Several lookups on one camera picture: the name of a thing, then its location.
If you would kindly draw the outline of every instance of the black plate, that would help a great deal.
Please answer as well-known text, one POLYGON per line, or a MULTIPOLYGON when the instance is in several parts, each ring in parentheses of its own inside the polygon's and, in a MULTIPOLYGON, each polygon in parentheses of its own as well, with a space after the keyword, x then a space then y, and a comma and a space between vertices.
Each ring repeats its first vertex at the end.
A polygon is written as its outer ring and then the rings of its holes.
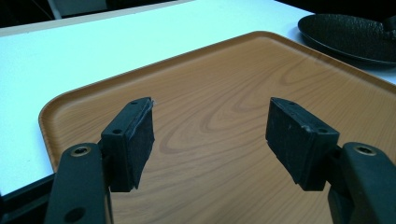
POLYGON ((396 65, 396 39, 378 21, 316 14, 299 20, 304 37, 338 54, 368 63, 396 65))

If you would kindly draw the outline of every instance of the white surface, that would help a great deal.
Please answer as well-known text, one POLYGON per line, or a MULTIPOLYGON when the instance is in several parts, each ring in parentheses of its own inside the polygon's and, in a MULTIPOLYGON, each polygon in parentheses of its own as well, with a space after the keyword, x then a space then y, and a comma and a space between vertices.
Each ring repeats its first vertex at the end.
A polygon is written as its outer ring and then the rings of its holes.
POLYGON ((196 0, 0 37, 0 192, 52 174, 38 115, 55 96, 253 31, 300 42, 309 14, 272 0, 196 0))

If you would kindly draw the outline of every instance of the white table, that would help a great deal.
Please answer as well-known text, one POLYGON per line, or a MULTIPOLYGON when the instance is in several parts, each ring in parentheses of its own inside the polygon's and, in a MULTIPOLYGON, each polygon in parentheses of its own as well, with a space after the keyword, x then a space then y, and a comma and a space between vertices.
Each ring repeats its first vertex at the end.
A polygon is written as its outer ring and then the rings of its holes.
MULTIPOLYGON (((302 43, 311 13, 272 0, 195 0, 0 29, 0 192, 52 174, 38 126, 66 91, 253 31, 302 43)), ((368 72, 396 83, 396 68, 368 72)))

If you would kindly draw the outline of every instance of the brown tray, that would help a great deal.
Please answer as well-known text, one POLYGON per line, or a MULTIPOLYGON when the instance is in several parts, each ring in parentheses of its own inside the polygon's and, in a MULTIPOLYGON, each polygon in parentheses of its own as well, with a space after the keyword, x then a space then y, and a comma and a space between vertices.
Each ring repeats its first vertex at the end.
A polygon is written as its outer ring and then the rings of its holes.
POLYGON ((271 96, 292 100, 396 161, 396 88, 282 36, 255 32, 67 92, 39 122, 54 170, 151 96, 156 141, 139 190, 113 193, 116 223, 332 223, 266 145, 271 96))

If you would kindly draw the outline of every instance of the wood grain pattern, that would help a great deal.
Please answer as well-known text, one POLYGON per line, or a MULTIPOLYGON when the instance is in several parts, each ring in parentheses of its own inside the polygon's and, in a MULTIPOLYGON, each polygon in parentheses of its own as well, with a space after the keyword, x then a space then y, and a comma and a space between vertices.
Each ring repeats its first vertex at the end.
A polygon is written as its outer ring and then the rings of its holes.
POLYGON ((395 86, 256 32, 53 99, 39 121, 54 170, 144 96, 156 101, 156 141, 140 189, 112 194, 116 223, 332 223, 328 189, 301 191, 266 145, 271 96, 329 123, 340 146, 363 142, 396 162, 395 86))

